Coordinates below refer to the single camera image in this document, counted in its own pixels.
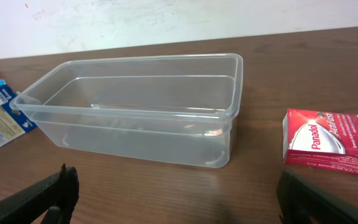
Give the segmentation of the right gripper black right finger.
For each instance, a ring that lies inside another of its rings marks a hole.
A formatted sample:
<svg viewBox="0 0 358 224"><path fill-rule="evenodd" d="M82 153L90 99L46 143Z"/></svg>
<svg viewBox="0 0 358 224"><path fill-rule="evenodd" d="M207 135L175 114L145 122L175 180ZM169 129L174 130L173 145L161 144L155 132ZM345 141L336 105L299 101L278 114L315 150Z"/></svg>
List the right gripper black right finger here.
<svg viewBox="0 0 358 224"><path fill-rule="evenodd" d="M282 223L358 224L358 208L289 170L282 171L276 193Z"/></svg>

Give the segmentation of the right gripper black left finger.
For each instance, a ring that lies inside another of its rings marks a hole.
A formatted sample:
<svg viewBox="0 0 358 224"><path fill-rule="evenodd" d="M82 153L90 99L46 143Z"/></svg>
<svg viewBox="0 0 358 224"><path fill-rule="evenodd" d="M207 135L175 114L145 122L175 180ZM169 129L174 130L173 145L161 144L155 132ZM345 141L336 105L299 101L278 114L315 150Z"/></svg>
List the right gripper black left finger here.
<svg viewBox="0 0 358 224"><path fill-rule="evenodd" d="M79 199L79 180L74 167L62 165L59 172L0 201L0 223L69 224Z"/></svg>

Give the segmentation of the red Panadol ActiFast box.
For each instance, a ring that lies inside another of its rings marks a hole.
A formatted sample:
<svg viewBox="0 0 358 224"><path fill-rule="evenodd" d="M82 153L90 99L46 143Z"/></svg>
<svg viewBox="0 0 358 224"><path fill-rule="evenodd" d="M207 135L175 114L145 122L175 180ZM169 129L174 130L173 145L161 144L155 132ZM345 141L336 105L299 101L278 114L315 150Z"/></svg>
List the red Panadol ActiFast box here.
<svg viewBox="0 0 358 224"><path fill-rule="evenodd" d="M283 161L358 175L358 114L288 109Z"/></svg>

